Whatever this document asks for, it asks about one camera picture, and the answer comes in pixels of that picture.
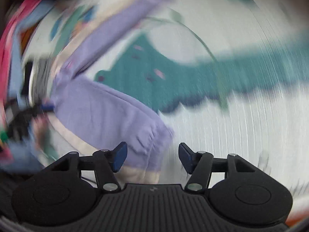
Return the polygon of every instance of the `clothing pile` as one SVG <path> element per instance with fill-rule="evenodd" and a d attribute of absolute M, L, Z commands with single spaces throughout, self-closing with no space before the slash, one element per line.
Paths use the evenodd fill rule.
<path fill-rule="evenodd" d="M 48 102 L 54 106 L 48 118 L 63 136 L 63 143 L 67 135 L 76 135 L 78 145 L 72 148 L 67 143 L 67 149 L 91 155 L 125 141 L 128 156 L 117 173 L 120 181 L 157 183 L 172 130 L 141 102 L 89 80 L 83 72 L 164 1 L 120 0 L 110 9 L 93 4 L 59 12 L 50 0 L 24 0 L 0 42 L 2 129 L 8 121 L 5 105 L 11 98 L 17 98 L 20 108 Z M 47 54 L 30 54 L 41 24 L 53 15 L 58 18 L 51 28 Z M 54 148 L 48 129 L 41 135 L 43 142 L 37 141 L 42 138 L 37 134 L 41 122 L 36 120 L 30 126 L 29 137 L 6 140 L 2 170 L 35 173 L 42 164 L 48 165 L 66 153 Z"/>

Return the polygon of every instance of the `black gripper base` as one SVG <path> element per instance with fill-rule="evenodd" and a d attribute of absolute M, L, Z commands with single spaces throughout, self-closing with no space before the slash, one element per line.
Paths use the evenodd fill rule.
<path fill-rule="evenodd" d="M 33 231 L 66 232 L 283 232 L 284 224 L 241 227 L 212 210 L 203 195 L 183 191 L 181 185 L 127 184 L 122 192 L 105 194 L 80 220 L 58 227 L 24 224 Z"/>

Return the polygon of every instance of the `black cable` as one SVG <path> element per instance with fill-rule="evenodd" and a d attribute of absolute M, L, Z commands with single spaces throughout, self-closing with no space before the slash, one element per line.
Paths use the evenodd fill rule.
<path fill-rule="evenodd" d="M 94 181 L 94 180 L 91 180 L 91 179 L 88 179 L 88 178 L 86 178 L 86 177 L 81 177 L 83 180 L 86 180 L 86 181 L 90 181 L 90 182 L 92 182 L 92 183 L 95 183 L 96 184 L 96 181 Z"/>

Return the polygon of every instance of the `teal fabric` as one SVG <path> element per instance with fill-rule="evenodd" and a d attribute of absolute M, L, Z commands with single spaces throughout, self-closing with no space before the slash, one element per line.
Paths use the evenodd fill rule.
<path fill-rule="evenodd" d="M 78 7 L 73 12 L 73 14 L 70 16 L 70 18 L 65 22 L 64 26 L 61 29 L 61 35 L 56 43 L 53 56 L 58 55 L 59 52 L 61 52 L 64 49 L 64 47 L 69 43 L 72 31 L 74 30 L 77 22 L 79 21 L 83 11 L 84 11 L 84 6 Z"/>
<path fill-rule="evenodd" d="M 99 71 L 95 81 L 136 98 L 156 112 L 172 112 L 179 103 L 195 106 L 206 98 L 227 108 L 232 91 L 246 94 L 255 88 L 268 90 L 279 83 L 291 85 L 308 78 L 307 40 L 270 43 L 265 49 L 247 48 L 233 57 L 184 66 L 161 55 L 142 34 L 110 71 Z"/>

